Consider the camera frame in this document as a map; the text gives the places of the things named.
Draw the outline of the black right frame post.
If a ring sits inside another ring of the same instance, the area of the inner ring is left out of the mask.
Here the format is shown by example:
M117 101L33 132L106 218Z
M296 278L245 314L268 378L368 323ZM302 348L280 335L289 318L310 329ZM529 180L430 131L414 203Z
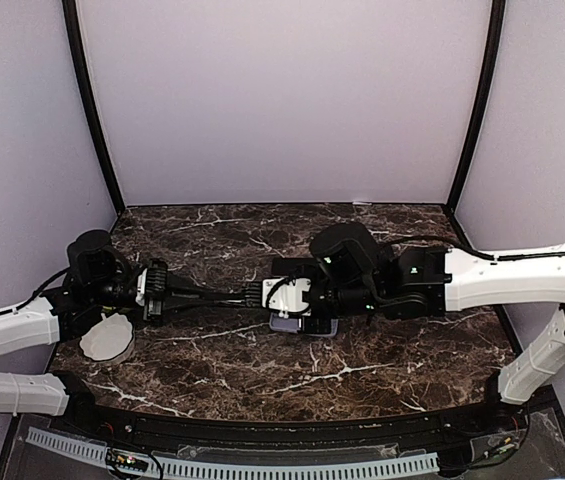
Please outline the black right frame post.
M506 4L507 2L505 0L493 0L491 2L488 29L475 98L451 189L446 200L446 207L452 213L457 211L460 204L486 114L497 65Z

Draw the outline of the small circuit board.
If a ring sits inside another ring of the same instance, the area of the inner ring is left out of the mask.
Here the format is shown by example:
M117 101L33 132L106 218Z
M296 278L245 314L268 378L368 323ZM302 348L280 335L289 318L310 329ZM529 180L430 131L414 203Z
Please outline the small circuit board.
M149 463L133 454L115 449L105 453L105 464L116 472L143 474L148 470Z

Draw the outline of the black table edge rail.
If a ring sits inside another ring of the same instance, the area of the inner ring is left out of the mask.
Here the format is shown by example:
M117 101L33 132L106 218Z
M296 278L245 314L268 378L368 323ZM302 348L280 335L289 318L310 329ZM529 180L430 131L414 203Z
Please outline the black table edge rail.
M25 415L11 422L1 455L11 459L31 426L47 427L116 446L176 451L185 445L246 449L327 449L396 444L402 448L451 450L483 435L530 432L565 447L565 418L554 389L541 388L527 407L477 403L444 410L371 419L321 422L246 422L187 419L132 412L84 402L68 418Z

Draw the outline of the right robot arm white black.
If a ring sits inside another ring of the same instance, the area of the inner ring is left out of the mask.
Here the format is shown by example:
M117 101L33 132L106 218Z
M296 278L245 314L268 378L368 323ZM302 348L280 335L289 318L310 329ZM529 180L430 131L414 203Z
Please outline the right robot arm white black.
M565 365L565 243L537 250L479 252L461 245L413 247L393 259L361 224L339 224L310 246L316 271L295 281L301 312L340 318L365 312L389 319L442 316L473 307L554 303L547 325L489 381L489 398L472 413L483 434L496 432L511 405Z

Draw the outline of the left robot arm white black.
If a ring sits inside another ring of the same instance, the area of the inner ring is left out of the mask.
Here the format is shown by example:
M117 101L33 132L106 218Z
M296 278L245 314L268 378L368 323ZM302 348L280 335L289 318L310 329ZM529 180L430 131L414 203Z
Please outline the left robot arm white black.
M228 295L169 272L165 262L132 266L113 247L105 230L81 234L67 248L69 265L52 275L31 297L0 310L0 356L39 345L66 342L101 322L105 309L141 310L148 322L159 322L167 309L218 304ZM86 399L90 392L69 374L0 373L0 413L63 415L82 436L103 427L102 412Z

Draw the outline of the black frame post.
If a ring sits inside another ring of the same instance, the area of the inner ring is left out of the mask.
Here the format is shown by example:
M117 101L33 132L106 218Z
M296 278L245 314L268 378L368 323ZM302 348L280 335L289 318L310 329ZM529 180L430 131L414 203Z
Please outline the black frame post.
M61 4L66 35L83 112L109 198L116 215L120 216L126 210L126 205L123 200L119 182L114 172L113 162L108 150L98 107L96 105L94 90L89 74L88 61L86 58L86 50L80 28L78 3L74 0L62 0Z
M460 204L486 114L497 65L506 4L507 2L505 0L493 0L491 2L488 29L475 98L451 189L446 200L446 207L452 213L457 211Z

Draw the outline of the white silicone phone case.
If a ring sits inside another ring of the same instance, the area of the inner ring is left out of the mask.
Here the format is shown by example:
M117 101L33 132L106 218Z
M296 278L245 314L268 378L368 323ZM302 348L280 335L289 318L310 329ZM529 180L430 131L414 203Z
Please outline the white silicone phone case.
M269 317L270 329L279 333L332 338L337 334L338 326L337 319L321 319L309 316L285 318L275 313L272 313Z

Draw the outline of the white fluted bowl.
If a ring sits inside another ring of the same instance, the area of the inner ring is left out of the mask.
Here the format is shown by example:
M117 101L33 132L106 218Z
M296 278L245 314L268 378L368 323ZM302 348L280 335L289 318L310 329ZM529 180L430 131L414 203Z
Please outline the white fluted bowl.
M102 316L102 320L81 338L79 347L93 362L120 364L131 356L135 347L133 324L123 314Z

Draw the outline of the black left frame post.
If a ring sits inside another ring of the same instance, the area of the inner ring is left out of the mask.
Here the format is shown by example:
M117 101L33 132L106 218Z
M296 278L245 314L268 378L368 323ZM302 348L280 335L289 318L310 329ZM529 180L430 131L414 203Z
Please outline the black left frame post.
M108 150L98 107L96 105L94 90L89 74L88 61L86 58L86 50L80 28L78 3L74 0L62 0L61 4L66 35L83 112L109 198L116 215L120 216L126 210L126 205L123 200L119 182L114 172L113 162Z

